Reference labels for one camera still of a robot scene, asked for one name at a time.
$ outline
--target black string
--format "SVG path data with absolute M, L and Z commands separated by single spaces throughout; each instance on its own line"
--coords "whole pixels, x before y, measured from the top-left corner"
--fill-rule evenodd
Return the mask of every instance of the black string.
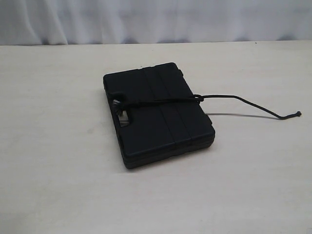
M 248 105 L 251 105 L 253 107 L 256 107 L 262 111 L 265 111 L 278 119 L 285 120 L 289 118 L 299 117 L 301 116 L 301 112 L 298 111 L 295 114 L 287 115 L 287 116 L 280 116 L 262 106 L 259 106 L 257 104 L 254 104 L 250 101 L 247 101 L 241 97 L 235 96 L 235 95 L 192 95 L 190 97 L 177 97 L 177 98 L 167 98 L 167 99 L 155 99 L 151 101 L 135 101 L 135 102 L 116 102 L 114 103 L 115 108 L 117 109 L 117 112 L 122 112 L 129 110 L 131 108 L 141 108 L 141 107 L 149 107 L 149 106 L 159 106 L 162 104 L 168 104 L 168 103 L 177 103 L 177 102 L 197 102 L 200 103 L 204 101 L 206 98 L 235 98 L 238 99 Z

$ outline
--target table surface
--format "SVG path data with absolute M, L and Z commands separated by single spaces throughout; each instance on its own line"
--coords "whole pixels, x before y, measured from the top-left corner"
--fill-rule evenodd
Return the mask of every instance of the table surface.
M 104 74 L 175 62 L 213 145 L 125 169 Z M 0 47 L 1 234 L 305 234 L 312 41 Z

